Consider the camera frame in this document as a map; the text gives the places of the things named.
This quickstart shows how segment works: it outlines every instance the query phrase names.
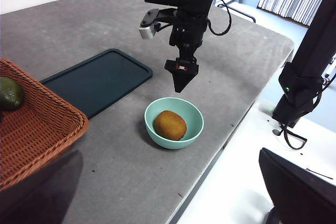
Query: wicker basket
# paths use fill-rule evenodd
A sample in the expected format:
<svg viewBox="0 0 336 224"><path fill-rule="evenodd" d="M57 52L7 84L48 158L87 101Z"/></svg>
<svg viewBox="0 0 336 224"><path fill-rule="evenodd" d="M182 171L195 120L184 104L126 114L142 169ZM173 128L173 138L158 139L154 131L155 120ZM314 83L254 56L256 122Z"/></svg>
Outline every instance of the wicker basket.
<svg viewBox="0 0 336 224"><path fill-rule="evenodd" d="M25 94L23 105L3 112L0 123L2 190L58 156L84 134L89 122L81 111L4 58L0 76L14 79Z"/></svg>

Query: dark green tray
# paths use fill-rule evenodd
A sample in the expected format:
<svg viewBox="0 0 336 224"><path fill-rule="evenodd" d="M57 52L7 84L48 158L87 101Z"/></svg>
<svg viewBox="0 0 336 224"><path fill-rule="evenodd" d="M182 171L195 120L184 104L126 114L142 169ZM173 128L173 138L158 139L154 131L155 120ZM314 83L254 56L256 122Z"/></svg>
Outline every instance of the dark green tray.
<svg viewBox="0 0 336 224"><path fill-rule="evenodd" d="M89 119L147 81L153 71L118 49L108 49L41 81Z"/></svg>

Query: bowl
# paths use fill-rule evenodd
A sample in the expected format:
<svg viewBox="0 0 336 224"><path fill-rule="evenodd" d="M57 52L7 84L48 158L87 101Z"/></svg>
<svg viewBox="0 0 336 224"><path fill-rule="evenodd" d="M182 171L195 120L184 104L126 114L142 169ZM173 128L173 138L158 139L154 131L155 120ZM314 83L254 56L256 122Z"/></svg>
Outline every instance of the bowl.
<svg viewBox="0 0 336 224"><path fill-rule="evenodd" d="M179 141L161 137L154 130L154 120L164 110L179 114L187 125L187 131ZM198 108L180 98L164 97L157 99L147 106L144 116L146 129L151 139L167 149L181 149L190 145L200 135L204 127L203 116Z"/></svg>

